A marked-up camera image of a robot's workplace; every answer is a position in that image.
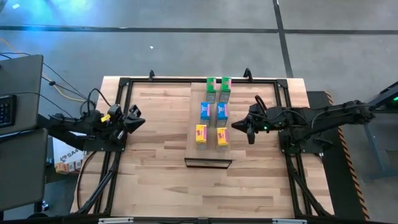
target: concrete floor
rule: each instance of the concrete floor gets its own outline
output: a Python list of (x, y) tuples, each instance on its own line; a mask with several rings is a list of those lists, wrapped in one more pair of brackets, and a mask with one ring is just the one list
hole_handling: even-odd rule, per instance
[[(279, 0), (279, 5), (285, 29), (398, 29), (395, 0)], [(0, 25), (23, 24), (277, 28), (272, 0), (8, 0), (0, 12)], [(286, 77), (278, 34), (2, 30), (0, 37), (21, 52), (44, 55), (47, 64), (84, 94), (99, 87), (105, 75), (148, 75), (151, 69), (157, 75), (240, 77), (249, 67), (256, 77)], [(396, 35), (287, 34), (286, 40), (294, 77), (304, 78), (308, 90), (329, 91), (335, 103), (368, 101), (398, 80)], [(0, 43), (0, 52), (10, 51)], [(42, 94), (78, 116), (79, 103), (62, 98), (45, 83)], [(40, 101), (41, 114), (56, 112)], [(373, 121), (376, 139), (386, 125), (391, 127), (392, 119), (396, 116), (382, 115)], [(363, 128), (343, 129), (371, 219), (397, 223), (398, 177), (364, 182), (365, 175), (378, 169)], [(396, 144), (381, 139), (383, 149)], [(46, 185), (51, 215), (68, 213), (73, 189), (70, 180)], [(24, 218), (30, 214), (28, 208), (7, 211), (5, 216)]]

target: blue box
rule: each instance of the blue box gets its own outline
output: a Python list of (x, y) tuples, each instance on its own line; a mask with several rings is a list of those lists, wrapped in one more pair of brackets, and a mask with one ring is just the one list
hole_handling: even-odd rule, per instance
[(226, 103), (217, 103), (217, 128), (224, 128), (228, 120), (228, 109)]
[(210, 103), (200, 103), (200, 124), (210, 125)]

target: keyboard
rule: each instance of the keyboard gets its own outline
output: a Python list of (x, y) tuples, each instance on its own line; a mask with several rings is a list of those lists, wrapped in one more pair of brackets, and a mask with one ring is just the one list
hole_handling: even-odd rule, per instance
[(16, 106), (16, 95), (0, 95), (0, 128), (14, 125)]

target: wooden table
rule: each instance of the wooden table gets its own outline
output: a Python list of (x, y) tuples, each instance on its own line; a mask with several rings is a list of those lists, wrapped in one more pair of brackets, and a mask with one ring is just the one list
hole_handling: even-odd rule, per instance
[[(101, 91), (114, 102), (120, 77), (104, 77)], [(292, 106), (308, 106), (304, 80), (287, 79)], [(122, 154), (113, 200), (113, 216), (292, 218), (292, 199), (277, 132), (260, 133), (256, 143), (229, 130), (229, 169), (193, 169), (184, 163), (190, 114), (191, 83), (135, 83), (131, 104), (137, 104), (146, 123), (132, 133)], [(233, 84), (229, 99), (231, 122), (243, 119), (259, 95), (275, 106), (274, 89), (267, 84)], [(99, 99), (100, 111), (108, 106)], [(80, 186), (84, 203), (101, 173), (104, 153), (88, 163)], [(324, 208), (333, 213), (321, 160), (303, 154), (307, 184)], [(102, 209), (108, 195), (104, 192)], [(300, 208), (304, 210), (298, 190)], [(76, 211), (76, 200), (72, 212)]]

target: yellow cable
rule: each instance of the yellow cable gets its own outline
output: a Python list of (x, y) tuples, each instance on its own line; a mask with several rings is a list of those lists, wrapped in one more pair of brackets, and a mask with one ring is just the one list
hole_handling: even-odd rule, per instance
[[(6, 40), (4, 40), (3, 38), (0, 37), (0, 41), (5, 43), (14, 53), (20, 53), (18, 50), (16, 50), (9, 42), (7, 42)], [(44, 78), (52, 81), (44, 72), (42, 72), (42, 75)], [(54, 85), (54, 88), (56, 90), (58, 90), (58, 92), (65, 98), (69, 99), (69, 100), (74, 100), (74, 101), (78, 101), (78, 102), (84, 102), (85, 100), (81, 100), (81, 99), (76, 99), (76, 98), (72, 98), (70, 96), (65, 95), (56, 85)]]

